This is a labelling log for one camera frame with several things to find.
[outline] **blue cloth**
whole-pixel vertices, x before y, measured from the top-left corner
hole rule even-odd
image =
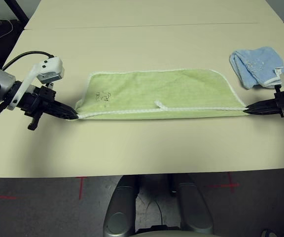
[[[236,50],[230,56],[230,63],[246,89],[258,84],[269,88],[281,84],[275,69],[283,68],[284,62],[271,47]]]

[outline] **green towel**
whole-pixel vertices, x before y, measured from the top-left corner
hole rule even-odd
[[[80,119],[241,116],[245,104],[212,70],[94,73],[77,102]]]

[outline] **table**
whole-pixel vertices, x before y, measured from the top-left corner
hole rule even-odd
[[[42,0],[25,29],[281,22],[265,0]]]
[[[9,59],[29,50],[59,56],[65,77],[54,84],[56,99],[71,106],[81,98],[93,71],[178,68],[216,70],[250,104],[272,98],[273,90],[242,88],[228,58],[235,49],[265,45],[284,59],[282,22],[51,26],[25,30]],[[22,80],[32,64],[42,59],[42,55],[27,56],[7,71]],[[1,114],[0,177],[284,168],[284,121],[279,115],[138,121],[66,121],[43,115],[34,132],[27,130],[29,123],[19,109]]]

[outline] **red tape mark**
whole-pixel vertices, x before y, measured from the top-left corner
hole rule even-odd
[[[0,199],[17,199],[17,197],[0,195]]]
[[[229,178],[229,184],[212,184],[212,185],[208,185],[207,187],[209,188],[231,188],[231,192],[233,193],[234,188],[238,187],[240,184],[239,183],[233,184],[230,172],[227,172],[227,176]]]
[[[17,199],[17,197],[0,195],[0,199]]]
[[[229,177],[230,185],[233,185],[231,172],[227,172],[227,176]],[[232,193],[234,192],[234,187],[233,186],[231,186],[231,192]]]
[[[77,178],[80,178],[78,200],[81,200],[82,191],[83,191],[83,179],[86,177],[77,177]]]
[[[209,188],[232,188],[232,187],[238,187],[240,184],[214,184],[214,185],[208,185]]]

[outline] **gray floor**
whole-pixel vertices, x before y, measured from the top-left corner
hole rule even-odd
[[[191,174],[224,237],[257,237],[264,228],[284,233],[284,169]],[[101,237],[104,216],[120,176],[0,179],[0,236]],[[136,228],[178,226],[176,200],[165,175],[142,177]]]

